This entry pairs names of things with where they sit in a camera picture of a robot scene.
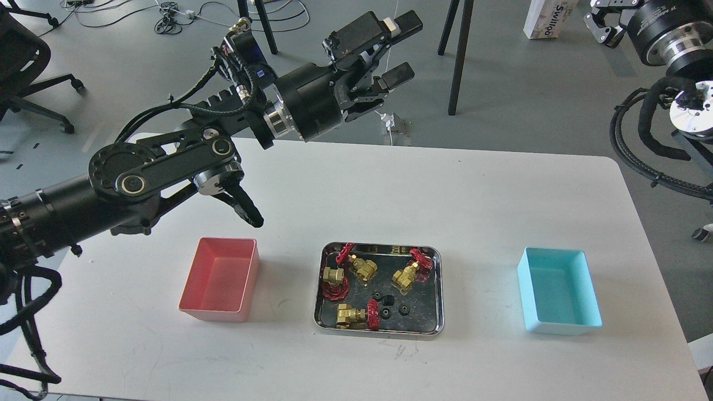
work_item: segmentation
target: chair wheel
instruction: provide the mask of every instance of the chair wheel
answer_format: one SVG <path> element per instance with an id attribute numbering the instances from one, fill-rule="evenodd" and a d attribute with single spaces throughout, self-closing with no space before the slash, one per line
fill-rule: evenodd
<path id="1" fill-rule="evenodd" d="M 84 83 L 82 81 L 79 81 L 78 79 L 73 80 L 72 82 L 72 88 L 74 88 L 77 93 L 79 93 L 79 90 L 84 87 Z"/>

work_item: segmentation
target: white table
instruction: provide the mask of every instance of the white table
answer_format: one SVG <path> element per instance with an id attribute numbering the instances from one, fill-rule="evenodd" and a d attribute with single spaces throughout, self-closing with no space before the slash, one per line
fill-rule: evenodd
<path id="1" fill-rule="evenodd" d="M 236 140 L 255 230 L 194 197 L 149 237 L 100 235 L 63 261 L 38 316 L 52 392 L 136 400 L 706 400 L 617 165 L 557 156 Z M 250 321 L 178 311 L 203 236 L 257 239 Z M 322 247 L 430 245 L 446 324 L 433 341 L 325 335 L 312 321 Z M 604 327 L 525 331 L 527 245 L 587 253 Z M 10 361 L 32 366 L 24 344 Z"/>

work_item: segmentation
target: black chair leg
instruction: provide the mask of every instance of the black chair leg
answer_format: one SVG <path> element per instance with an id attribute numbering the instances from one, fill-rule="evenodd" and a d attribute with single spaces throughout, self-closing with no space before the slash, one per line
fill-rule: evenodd
<path id="1" fill-rule="evenodd" d="M 451 35 L 451 29 L 453 28 L 453 20 L 456 19 L 456 11 L 458 11 L 458 3 L 460 2 L 461 0 L 451 0 L 451 5 L 448 8 L 448 16 L 446 16 L 446 25 L 443 25 L 441 43 L 438 45 L 439 56 L 443 56 L 446 52 L 446 44 L 448 44 L 448 38 Z"/>
<path id="2" fill-rule="evenodd" d="M 463 77 L 463 64 L 466 62 L 466 47 L 468 34 L 471 31 L 471 17 L 473 16 L 473 3 L 475 0 L 465 0 L 463 5 L 463 20 L 461 21 L 461 34 L 458 38 L 458 51 L 456 52 L 456 66 L 453 69 L 453 83 L 451 84 L 451 98 L 448 100 L 448 115 L 456 115 L 458 94 L 461 91 L 461 78 Z"/>
<path id="3" fill-rule="evenodd" d="M 17 96 L 23 98 L 25 96 L 31 95 L 33 93 L 42 91 L 44 89 L 49 88 L 50 86 L 55 86 L 56 84 L 64 81 L 71 81 L 72 87 L 79 92 L 79 89 L 84 87 L 84 84 L 82 81 L 79 81 L 77 78 L 74 78 L 74 75 L 68 73 L 62 76 L 56 76 L 54 78 L 49 78 L 45 79 L 43 81 L 38 81 L 36 83 L 31 84 L 27 88 L 23 89 L 22 91 L 19 91 Z"/>
<path id="4" fill-rule="evenodd" d="M 59 26 L 59 21 L 57 21 L 57 18 L 53 18 L 51 15 L 49 15 L 49 13 L 40 13 L 37 11 L 21 9 L 20 6 L 17 5 L 15 0 L 8 0 L 8 2 L 10 3 L 10 7 L 5 8 L 5 11 L 7 11 L 9 13 L 27 15 L 27 16 L 35 16 L 37 18 L 46 19 L 47 22 L 49 22 L 49 24 L 53 28 L 56 28 L 57 26 Z"/>
<path id="5" fill-rule="evenodd" d="M 44 108 L 40 105 L 37 105 L 30 101 L 27 101 L 27 100 L 25 100 L 21 97 L 18 97 L 18 96 L 13 96 L 12 98 L 10 98 L 9 104 L 12 107 L 18 107 L 23 110 L 31 111 L 32 113 L 37 113 L 41 116 L 53 118 L 57 121 L 60 121 L 60 122 L 62 122 L 62 125 L 64 126 L 64 132 L 66 132 L 66 133 L 74 132 L 74 126 L 72 125 L 72 123 L 70 123 L 69 120 L 65 116 L 61 115 L 60 113 L 52 111 L 48 108 Z"/>
<path id="6" fill-rule="evenodd" d="M 260 22 L 262 22 L 262 30 L 265 31 L 267 44 L 270 46 L 270 53 L 277 54 L 277 44 L 275 43 L 275 35 L 272 34 L 270 20 L 267 18 L 267 11 L 265 11 L 265 3 L 263 3 L 262 0 L 255 0 L 255 8 L 257 9 L 257 14 L 260 15 Z"/>

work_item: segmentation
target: gray floor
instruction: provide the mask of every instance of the gray floor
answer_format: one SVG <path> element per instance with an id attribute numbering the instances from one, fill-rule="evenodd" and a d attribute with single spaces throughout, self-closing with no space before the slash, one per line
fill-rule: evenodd
<path id="1" fill-rule="evenodd" d="M 393 16 L 395 9 L 397 14 L 409 9 L 418 12 L 424 30 L 395 46 L 388 60 L 389 67 L 409 61 L 416 72 L 416 78 L 395 91 L 382 108 L 409 122 L 409 137 L 395 138 L 395 145 L 616 159 L 607 134 L 614 106 L 635 88 L 650 86 L 664 73 L 661 68 L 644 67 L 628 39 L 614 50 L 598 45 L 580 19 L 587 12 L 588 1 L 580 2 L 561 37 L 549 41 L 529 41 L 523 35 L 527 1 L 478 1 L 458 115 L 449 117 L 446 104 L 459 23 L 454 26 L 446 55 L 436 55 L 447 1 L 304 2 L 312 22 L 299 31 L 277 34 L 279 55 L 269 55 L 265 37 L 255 35 L 267 60 L 280 74 L 310 61 L 325 64 L 322 39 L 367 10 L 381 18 Z M 50 9 L 60 19 L 66 15 L 58 1 L 20 3 Z M 135 0 L 116 10 L 80 17 L 85 24 L 102 24 L 152 3 Z M 178 3 L 185 10 L 196 9 L 202 2 Z M 292 15 L 295 10 L 299 11 L 296 2 L 283 15 Z M 226 24 L 233 22 L 232 15 L 216 5 L 206 7 L 204 15 Z M 54 121 L 27 112 L 8 113 L 0 123 L 0 150 L 15 153 L 0 155 L 0 198 L 25 194 L 84 173 L 93 152 L 110 143 L 130 117 L 163 102 L 169 93 L 182 93 L 198 79 L 209 65 L 210 47 L 219 44 L 225 28 L 198 21 L 185 27 L 180 35 L 159 36 L 153 33 L 158 17 L 155 9 L 142 11 L 104 29 L 83 28 L 72 17 L 44 36 L 53 58 L 43 76 L 70 71 L 85 83 L 87 91 L 79 96 L 67 83 L 29 99 L 66 114 L 77 132 L 66 135 Z M 42 20 L 18 20 L 36 33 L 48 28 Z M 298 22 L 275 23 L 274 28 L 289 28 Z M 384 70 L 381 66 L 377 72 Z M 224 83 L 216 79 L 200 95 L 207 97 L 223 88 Z M 186 116 L 180 111 L 167 113 L 146 124 L 142 131 L 171 131 Z M 666 141 L 672 127 L 664 118 L 657 122 L 655 134 L 660 133 L 661 140 Z M 625 126 L 634 132 L 633 117 Z M 691 163 L 650 156 L 642 146 L 635 146 L 635 135 L 630 138 L 632 147 L 654 167 L 703 185 L 709 183 Z M 381 134 L 376 114 L 345 124 L 319 140 L 389 143 L 388 137 Z M 651 189 L 644 178 L 620 165 L 686 339 L 692 341 L 713 333 L 713 244 L 696 243 L 689 237 L 695 228 L 713 222 L 713 210 L 702 200 L 664 188 Z"/>

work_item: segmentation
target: stool leg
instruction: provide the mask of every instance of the stool leg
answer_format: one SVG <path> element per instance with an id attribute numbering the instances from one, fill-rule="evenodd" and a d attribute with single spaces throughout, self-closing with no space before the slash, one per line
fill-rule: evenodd
<path id="1" fill-rule="evenodd" d="M 460 2 L 460 0 L 451 0 L 451 5 L 448 7 L 446 25 L 443 25 L 441 43 L 438 45 L 439 56 L 443 56 L 443 53 L 446 52 L 446 44 L 448 44 L 448 37 L 451 35 L 451 29 L 453 28 L 453 20 L 456 19 L 456 11 L 458 11 L 458 3 Z"/>
<path id="2" fill-rule="evenodd" d="M 257 9 L 258 15 L 260 15 L 260 22 L 262 22 L 262 30 L 265 31 L 267 44 L 270 46 L 270 53 L 277 54 L 277 44 L 275 43 L 275 36 L 272 34 L 270 21 L 267 18 L 267 11 L 265 11 L 265 3 L 263 3 L 262 0 L 255 0 L 255 8 Z"/>
<path id="3" fill-rule="evenodd" d="M 458 38 L 458 52 L 456 53 L 456 67 L 453 69 L 453 83 L 451 84 L 451 98 L 448 101 L 448 115 L 456 115 L 458 93 L 461 91 L 461 78 L 463 77 L 463 64 L 466 62 L 466 47 L 468 34 L 471 31 L 471 17 L 473 16 L 474 0 L 465 0 L 463 5 L 463 20 L 461 21 L 461 34 Z"/>

